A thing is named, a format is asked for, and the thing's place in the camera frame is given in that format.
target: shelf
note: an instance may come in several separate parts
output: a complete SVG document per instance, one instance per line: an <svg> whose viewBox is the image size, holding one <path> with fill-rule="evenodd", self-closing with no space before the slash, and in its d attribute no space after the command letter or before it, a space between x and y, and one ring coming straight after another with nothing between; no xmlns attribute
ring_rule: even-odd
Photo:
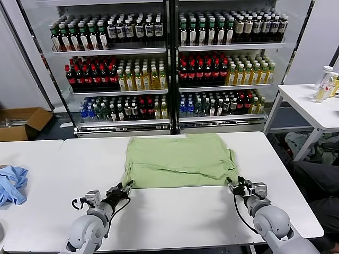
<svg viewBox="0 0 339 254"><path fill-rule="evenodd" d="M80 128L109 128L109 127L133 127L133 126L152 126L170 124L169 119L155 120L136 120L136 121L118 121L118 122L89 122L80 123Z"/></svg>
<svg viewBox="0 0 339 254"><path fill-rule="evenodd" d="M36 0L38 6L75 6L96 4L162 3L163 0Z"/></svg>
<svg viewBox="0 0 339 254"><path fill-rule="evenodd" d="M179 123L222 122L222 121L251 120L264 118L266 118L265 114L200 116L200 117L179 118Z"/></svg>
<svg viewBox="0 0 339 254"><path fill-rule="evenodd" d="M180 52L212 51L212 50L249 50L249 49L281 49L285 43L230 44L206 46L180 46Z"/></svg>
<svg viewBox="0 0 339 254"><path fill-rule="evenodd" d="M71 97L101 97L101 96L127 96L141 94L167 94L168 89L162 90L141 90L141 91L118 91L118 92L91 92L91 93L69 93Z"/></svg>
<svg viewBox="0 0 339 254"><path fill-rule="evenodd" d="M208 86L208 87L186 87L179 88L180 93L191 92L207 92L207 91L222 91L222 90L237 90L237 89L257 89L273 86L274 84L259 84L259 85L241 85L241 86Z"/></svg>

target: water bottle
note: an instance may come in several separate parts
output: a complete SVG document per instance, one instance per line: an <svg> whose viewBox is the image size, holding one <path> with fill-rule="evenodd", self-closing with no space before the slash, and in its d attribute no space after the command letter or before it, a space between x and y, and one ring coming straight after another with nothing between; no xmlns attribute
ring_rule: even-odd
<svg viewBox="0 0 339 254"><path fill-rule="evenodd" d="M194 106L192 101L189 101L187 117L194 117Z"/></svg>
<svg viewBox="0 0 339 254"><path fill-rule="evenodd" d="M79 111L80 111L82 122L87 122L88 121L87 110L80 106Z"/></svg>
<svg viewBox="0 0 339 254"><path fill-rule="evenodd" d="M186 117L186 111L187 111L187 108L186 108L185 102L181 101L180 102L180 114L179 114L179 116L180 117Z"/></svg>

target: white table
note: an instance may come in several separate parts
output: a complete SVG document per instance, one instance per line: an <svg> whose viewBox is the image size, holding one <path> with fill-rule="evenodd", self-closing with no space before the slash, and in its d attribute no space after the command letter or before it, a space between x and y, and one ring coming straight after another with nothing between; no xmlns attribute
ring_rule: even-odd
<svg viewBox="0 0 339 254"><path fill-rule="evenodd" d="M39 177L37 168L50 172L47 163L50 158L55 156L63 144L63 140L43 140L43 141L18 141L18 142L0 142L0 165L19 166L28 169L28 183L22 189L26 193L28 202L33 199L34 188L42 180ZM12 225L16 224L16 218L12 213L20 214L24 219L24 204L16 206L8 203L0 207L0 249Z"/></svg>
<svg viewBox="0 0 339 254"><path fill-rule="evenodd" d="M264 133L268 134L280 104L285 99L314 127L313 132L294 158L294 161L303 160L323 133L339 132L339 99L328 98L322 103L313 102L316 93L314 84L280 85L278 88L278 95L265 124Z"/></svg>
<svg viewBox="0 0 339 254"><path fill-rule="evenodd" d="M284 209L306 238L324 234L313 212L262 132L221 133L235 151L242 176L268 184L268 198ZM162 136L168 138L184 135ZM70 225L86 209L71 201L98 189L104 195L124 172L129 137L66 140L58 163L30 189L30 199L11 214L13 220L4 250L57 252L65 244ZM133 189L131 203L112 221L109 237L99 251L159 250L262 243L239 219L227 187ZM241 199L240 212L252 219Z"/></svg>

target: bottle label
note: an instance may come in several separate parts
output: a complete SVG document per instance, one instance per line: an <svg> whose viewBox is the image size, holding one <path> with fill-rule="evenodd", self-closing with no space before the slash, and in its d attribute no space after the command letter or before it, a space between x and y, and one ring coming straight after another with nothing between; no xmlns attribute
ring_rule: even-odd
<svg viewBox="0 0 339 254"><path fill-rule="evenodd" d="M248 85L250 75L251 75L250 73L245 74L243 85Z"/></svg>
<svg viewBox="0 0 339 254"><path fill-rule="evenodd" d="M163 119L167 119L167 111L161 111Z"/></svg>
<svg viewBox="0 0 339 254"><path fill-rule="evenodd" d="M80 36L81 42L83 43L84 50L90 50L90 45L88 45L87 37L84 35Z"/></svg>
<svg viewBox="0 0 339 254"><path fill-rule="evenodd" d="M164 35L163 25L154 25L155 36L161 37Z"/></svg>
<svg viewBox="0 0 339 254"><path fill-rule="evenodd" d="M91 35L90 39L91 39L91 42L92 42L93 49L94 50L99 50L99 45L97 43L96 36L95 35Z"/></svg>
<svg viewBox="0 0 339 254"><path fill-rule="evenodd" d="M161 89L166 88L166 78L165 77L160 77L160 87L161 87Z"/></svg>
<svg viewBox="0 0 339 254"><path fill-rule="evenodd" d="M244 33L251 33L253 27L253 22L246 22L244 25Z"/></svg>
<svg viewBox="0 0 339 254"><path fill-rule="evenodd" d="M262 72L261 76L260 76L259 84L264 84L265 83L265 77L266 77L266 73Z"/></svg>
<svg viewBox="0 0 339 254"><path fill-rule="evenodd" d="M137 37L144 37L145 36L144 26L136 26L136 34Z"/></svg>
<svg viewBox="0 0 339 254"><path fill-rule="evenodd" d="M199 32L199 45L204 45L205 43L205 34L206 32L205 31L200 31Z"/></svg>
<svg viewBox="0 0 339 254"><path fill-rule="evenodd" d="M276 33L278 31L278 28L279 28L279 22L272 22L270 32Z"/></svg>
<svg viewBox="0 0 339 254"><path fill-rule="evenodd" d="M79 43L78 43L78 38L76 38L75 36L72 36L72 37L70 37L70 40L73 43L75 51L80 51L80 46L79 46Z"/></svg>
<svg viewBox="0 0 339 254"><path fill-rule="evenodd" d="M226 37L226 45L231 44L232 37L233 37L233 30L228 30L227 37Z"/></svg>
<svg viewBox="0 0 339 254"><path fill-rule="evenodd" d="M125 121L125 119L124 119L124 117L123 117L123 113L119 113L119 119L120 119L121 121Z"/></svg>
<svg viewBox="0 0 339 254"><path fill-rule="evenodd" d="M213 45L214 30L208 32L208 45Z"/></svg>
<svg viewBox="0 0 339 254"><path fill-rule="evenodd" d="M60 45L58 38L52 37L52 42L54 44L55 50L57 52L60 52L61 51L61 45Z"/></svg>
<svg viewBox="0 0 339 254"><path fill-rule="evenodd" d="M222 42L224 40L224 33L225 33L224 30L220 30L218 32L218 45L222 45Z"/></svg>
<svg viewBox="0 0 339 254"><path fill-rule="evenodd" d="M149 82L148 82L148 78L144 79L144 86L145 86L145 90L149 90Z"/></svg>
<svg viewBox="0 0 339 254"><path fill-rule="evenodd" d="M134 37L133 27L132 26L125 26L125 34L127 38Z"/></svg>
<svg viewBox="0 0 339 254"><path fill-rule="evenodd" d="M217 116L221 115L221 113L222 113L222 108L219 107L219 108L218 108L218 111L217 111Z"/></svg>
<svg viewBox="0 0 339 254"><path fill-rule="evenodd" d="M133 91L132 79L127 79L126 81L127 81L128 90Z"/></svg>
<svg viewBox="0 0 339 254"><path fill-rule="evenodd" d="M145 25L146 28L146 36L153 37L154 36L154 28L152 25Z"/></svg>
<svg viewBox="0 0 339 254"><path fill-rule="evenodd" d="M101 44L102 44L102 48L103 49L108 49L108 44L107 44L107 38L105 35L101 34L100 35L100 40L101 40Z"/></svg>
<svg viewBox="0 0 339 254"><path fill-rule="evenodd" d="M125 38L125 32L123 31L122 26L117 26L116 30L117 30L118 38L120 39Z"/></svg>
<svg viewBox="0 0 339 254"><path fill-rule="evenodd" d="M117 121L117 115L115 115L114 113L111 114L112 120L113 122Z"/></svg>
<svg viewBox="0 0 339 254"><path fill-rule="evenodd" d="M243 74L242 73L238 73L238 77L237 77L237 85L241 85L242 84L242 80L243 80Z"/></svg>
<svg viewBox="0 0 339 254"><path fill-rule="evenodd" d="M186 36L187 36L186 31L182 31L181 37L180 37L181 38L181 46L186 46L186 40L187 40Z"/></svg>
<svg viewBox="0 0 339 254"><path fill-rule="evenodd" d="M226 75L227 75L227 71L221 71L220 72L220 76L221 77L226 77Z"/></svg>
<svg viewBox="0 0 339 254"><path fill-rule="evenodd" d="M72 51L72 47L71 47L67 37L63 36L63 42L64 42L64 45L66 47L66 50L67 51Z"/></svg>
<svg viewBox="0 0 339 254"><path fill-rule="evenodd" d="M255 73L254 75L253 75L253 79L252 79L252 85L255 85L256 84L256 82L257 82L257 79L258 79L258 73Z"/></svg>
<svg viewBox="0 0 339 254"><path fill-rule="evenodd" d="M253 28L252 28L252 33L260 33L261 26L262 26L262 22L254 22Z"/></svg>
<svg viewBox="0 0 339 254"><path fill-rule="evenodd" d="M195 45L195 36L197 36L197 33L195 31L190 32L190 46Z"/></svg>
<svg viewBox="0 0 339 254"><path fill-rule="evenodd" d="M202 78L203 72L197 72L197 78Z"/></svg>
<svg viewBox="0 0 339 254"><path fill-rule="evenodd" d="M140 78L136 78L136 85L137 85L137 90L138 91L142 90L141 79Z"/></svg>
<svg viewBox="0 0 339 254"><path fill-rule="evenodd" d="M243 22L237 22L237 25L235 27L236 33L242 33L244 30L244 23Z"/></svg>
<svg viewBox="0 0 339 254"><path fill-rule="evenodd" d="M280 22L278 32L279 33L285 33L287 23L286 22Z"/></svg>
<svg viewBox="0 0 339 254"><path fill-rule="evenodd" d="M120 90L126 91L126 86L124 80L119 80Z"/></svg>
<svg viewBox="0 0 339 254"><path fill-rule="evenodd" d="M107 28L108 37L110 39L115 39L117 37L117 30L115 26Z"/></svg>

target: dark pants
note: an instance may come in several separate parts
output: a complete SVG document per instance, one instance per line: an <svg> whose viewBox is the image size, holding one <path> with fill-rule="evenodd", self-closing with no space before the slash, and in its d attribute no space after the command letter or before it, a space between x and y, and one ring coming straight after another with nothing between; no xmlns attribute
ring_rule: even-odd
<svg viewBox="0 0 339 254"><path fill-rule="evenodd" d="M320 251L333 249L339 242L339 167L298 161L288 168L325 232L311 242Z"/></svg>

